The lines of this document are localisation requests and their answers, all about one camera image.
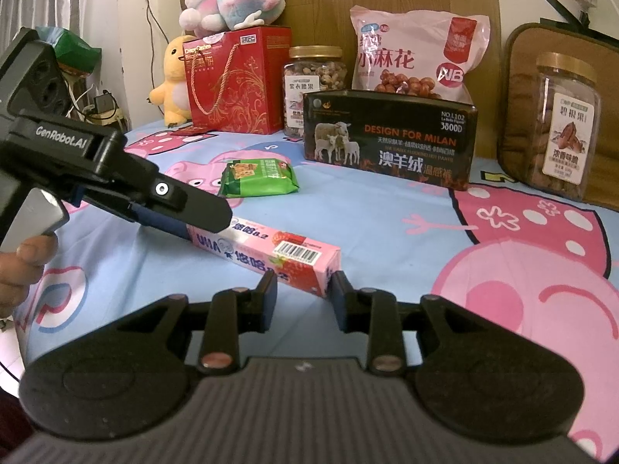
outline jar lid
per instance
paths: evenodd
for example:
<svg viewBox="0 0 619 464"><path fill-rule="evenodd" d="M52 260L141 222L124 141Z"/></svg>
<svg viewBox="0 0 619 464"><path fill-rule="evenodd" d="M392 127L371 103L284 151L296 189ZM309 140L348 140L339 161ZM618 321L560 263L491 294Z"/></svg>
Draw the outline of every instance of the jar lid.
<svg viewBox="0 0 619 464"><path fill-rule="evenodd" d="M556 52L545 52L537 58L537 66L556 68L584 77L591 82L597 82L597 73L589 63L581 61L570 55L557 54Z"/></svg>
<svg viewBox="0 0 619 464"><path fill-rule="evenodd" d="M289 51L290 57L300 59L303 57L342 57L342 48L331 45L307 45L293 47Z"/></svg>

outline pink snack box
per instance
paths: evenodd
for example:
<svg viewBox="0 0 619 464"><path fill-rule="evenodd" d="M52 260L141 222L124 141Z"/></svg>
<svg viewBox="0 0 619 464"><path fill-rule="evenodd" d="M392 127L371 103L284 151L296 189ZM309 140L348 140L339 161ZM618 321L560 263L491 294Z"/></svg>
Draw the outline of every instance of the pink snack box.
<svg viewBox="0 0 619 464"><path fill-rule="evenodd" d="M341 269L338 247L243 218L233 217L218 234L187 228L195 246L254 272L271 268L281 282L318 296L326 295L331 274Z"/></svg>

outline blue bedsheet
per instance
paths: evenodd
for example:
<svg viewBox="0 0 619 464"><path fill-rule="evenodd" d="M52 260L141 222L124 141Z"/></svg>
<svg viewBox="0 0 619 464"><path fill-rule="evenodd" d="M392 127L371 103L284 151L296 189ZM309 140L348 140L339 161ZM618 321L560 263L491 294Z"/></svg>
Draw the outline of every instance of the blue bedsheet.
<svg viewBox="0 0 619 464"><path fill-rule="evenodd" d="M188 138L154 124L128 138L129 151L210 192L227 159L290 161L298 193L233 200L234 215L340 246L357 288L382 288L407 302L442 294L557 351L586 383L572 437L599 459L619 445L617 213L511 183L483 159L474 162L469 191L450 193L308 162L302 142L281 134ZM25 363L167 294L205 301L260 277L90 205L72 210L58 236L58 255L15 314ZM414 336L406 339L409 362L419 362ZM363 360L365 347L366 337L337 330L329 302L285 285L270 331L241 338L245 356Z"/></svg>

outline plastic jar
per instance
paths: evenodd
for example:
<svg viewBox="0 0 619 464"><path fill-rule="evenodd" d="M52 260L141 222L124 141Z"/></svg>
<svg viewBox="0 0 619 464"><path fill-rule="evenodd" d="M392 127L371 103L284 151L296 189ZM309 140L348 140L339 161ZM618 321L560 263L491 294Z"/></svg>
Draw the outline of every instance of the plastic jar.
<svg viewBox="0 0 619 464"><path fill-rule="evenodd" d="M287 136L302 137L303 94L344 89L348 71L340 47L293 47L290 59L284 66L284 132Z"/></svg>
<svg viewBox="0 0 619 464"><path fill-rule="evenodd" d="M588 63L555 52L540 55L537 69L537 118L525 159L527 182L580 201L600 126L597 74Z"/></svg>

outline power adapter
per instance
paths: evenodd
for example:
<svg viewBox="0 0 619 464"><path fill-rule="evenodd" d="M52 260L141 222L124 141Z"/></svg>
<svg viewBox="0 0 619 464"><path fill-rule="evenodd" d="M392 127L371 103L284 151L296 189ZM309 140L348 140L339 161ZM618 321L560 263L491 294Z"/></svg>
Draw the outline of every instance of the power adapter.
<svg viewBox="0 0 619 464"><path fill-rule="evenodd" d="M109 91L103 91L102 95L95 97L94 102L95 113L98 115L112 111L116 107L114 97L112 97Z"/></svg>

